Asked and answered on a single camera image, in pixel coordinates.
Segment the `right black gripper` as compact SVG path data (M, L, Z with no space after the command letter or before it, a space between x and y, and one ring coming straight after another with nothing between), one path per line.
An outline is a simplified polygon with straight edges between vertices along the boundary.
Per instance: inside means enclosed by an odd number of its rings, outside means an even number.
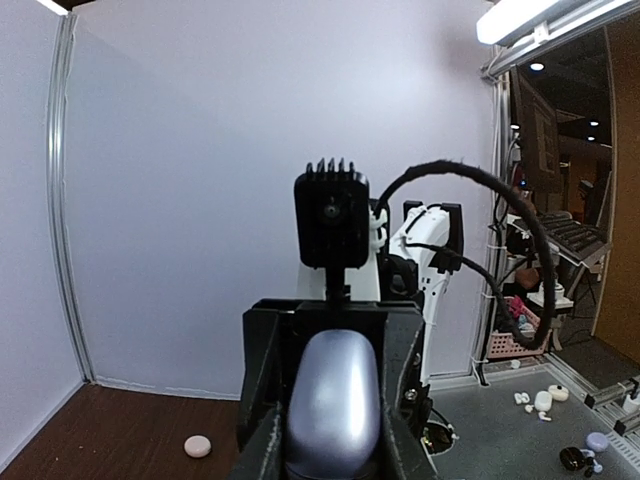
M279 406L296 444L371 450L398 403L424 320L412 301L263 299L242 317L245 374L237 441L245 447Z

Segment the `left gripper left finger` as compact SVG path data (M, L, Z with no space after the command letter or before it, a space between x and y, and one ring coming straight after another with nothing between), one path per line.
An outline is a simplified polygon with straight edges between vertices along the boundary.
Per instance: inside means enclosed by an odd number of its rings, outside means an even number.
M286 479L284 430L286 408L281 402L263 412L242 403L236 437L239 457L233 466L234 479Z

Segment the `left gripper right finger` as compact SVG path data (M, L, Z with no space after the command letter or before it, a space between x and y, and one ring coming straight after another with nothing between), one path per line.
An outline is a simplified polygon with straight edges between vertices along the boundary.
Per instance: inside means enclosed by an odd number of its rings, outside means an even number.
M382 406L381 478L437 479L438 475L401 413L387 403Z

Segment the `purple earbud charging case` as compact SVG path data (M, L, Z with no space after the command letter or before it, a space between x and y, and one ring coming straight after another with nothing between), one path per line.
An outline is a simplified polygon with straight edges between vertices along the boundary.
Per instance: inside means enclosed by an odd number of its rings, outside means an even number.
M291 479L369 479L381 431L378 368L362 334L325 330L306 345L287 412Z

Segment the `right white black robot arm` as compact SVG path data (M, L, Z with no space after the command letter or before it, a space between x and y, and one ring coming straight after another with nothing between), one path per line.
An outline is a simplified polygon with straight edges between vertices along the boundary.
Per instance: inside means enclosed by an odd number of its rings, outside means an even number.
M462 207L455 203L406 202L405 221L393 235L388 252L378 255L380 302L353 299L354 306L376 312L414 304L424 320L423 346L415 348L414 365L405 376L400 412L413 434L425 427L433 409L429 396L428 345L441 296L460 270L464 253ZM298 315L313 298L262 299L243 315L245 375L237 424L237 442L245 447L269 408L293 391L293 379L304 340L329 324Z

